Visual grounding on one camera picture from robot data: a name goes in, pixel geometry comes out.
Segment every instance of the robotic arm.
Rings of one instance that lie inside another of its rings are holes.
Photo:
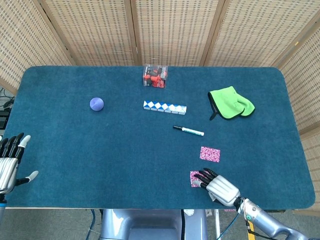
[[[203,189],[206,189],[209,192],[209,196],[212,201],[217,200],[228,207],[235,206],[237,212],[243,215],[250,234],[271,240],[281,234],[287,235],[285,240],[309,239],[299,231],[282,224],[249,199],[241,197],[239,189],[223,176],[216,174],[208,168],[204,168],[204,171],[199,171],[199,173],[200,174],[194,175],[199,180],[193,181],[193,183]],[[252,224],[262,230],[269,237],[261,236],[253,232],[250,229],[248,221],[252,222]]]
[[[38,171],[34,171],[27,177],[16,179],[22,156],[31,138],[27,135],[22,139],[23,136],[24,134],[20,133],[9,140],[0,136],[0,222],[7,205],[5,195],[15,186],[29,183],[38,175]]]

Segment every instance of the pink patterned card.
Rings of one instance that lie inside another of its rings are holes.
[[[199,179],[194,176],[195,174],[199,174],[199,172],[198,171],[190,172],[190,183],[191,183],[191,187],[198,188],[199,187],[198,185],[195,185],[192,183],[192,181],[199,181]]]
[[[202,146],[200,151],[200,159],[218,163],[220,161],[220,150]]]

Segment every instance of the green glove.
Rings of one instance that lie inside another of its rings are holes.
[[[236,116],[248,117],[255,106],[243,96],[237,94],[233,86],[208,92],[209,101],[213,110],[210,120],[217,114],[224,119],[232,119]]]

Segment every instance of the black cable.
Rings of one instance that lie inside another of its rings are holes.
[[[7,101],[5,104],[2,105],[3,109],[7,112],[10,112],[10,108],[12,108],[13,104],[15,103],[15,100],[11,99]]]
[[[183,209],[181,209],[181,240],[185,240],[185,234],[186,234],[186,219],[185,219],[185,212]]]
[[[92,213],[92,222],[91,222],[91,225],[90,225],[90,228],[89,228],[88,234],[86,235],[85,240],[88,240],[88,239],[89,239],[89,236],[90,236],[91,230],[92,230],[92,228],[94,227],[95,222],[96,222],[96,214],[95,214],[95,210],[91,209],[91,213]]]
[[[8,98],[8,99],[12,100],[12,99],[15,98],[15,96],[7,96],[6,95],[6,90],[4,88],[1,88],[1,90],[0,90],[0,98]]]
[[[268,237],[268,236],[263,236],[263,235],[261,235],[261,234],[259,234],[259,233],[256,233],[255,231],[252,231],[251,228],[250,228],[250,224],[249,224],[249,222],[248,222],[247,220],[245,221],[245,225],[246,225],[246,228],[248,229],[248,233],[249,233],[249,234],[252,234],[252,235],[255,235],[255,236],[257,236],[257,237],[264,238],[264,239],[277,240],[277,239],[275,239],[275,238]]]
[[[235,223],[235,221],[237,220],[239,214],[237,213],[234,217],[234,219],[229,223],[229,225],[226,227],[226,229],[220,234],[220,236],[216,239],[219,240],[221,239],[221,237],[228,231],[228,229]]]
[[[4,99],[3,101],[12,101],[12,100],[14,100],[14,97],[9,97],[9,96],[0,96],[0,99],[1,98],[8,98],[8,99]]]
[[[268,237],[268,236],[263,236],[259,233],[256,233],[255,231],[252,231],[252,230],[248,230],[248,233],[252,234],[252,235],[255,235],[257,237],[260,237],[260,238],[264,238],[264,239],[269,239],[269,240],[277,240],[275,238],[272,238],[272,237]]]
[[[104,210],[103,209],[99,209],[99,211],[100,211],[100,214],[101,214],[101,222],[102,222],[102,218],[104,216]]]

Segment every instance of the purple ball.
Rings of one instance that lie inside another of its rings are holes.
[[[90,101],[90,108],[93,111],[100,111],[104,108],[104,101],[100,97],[94,97]]]

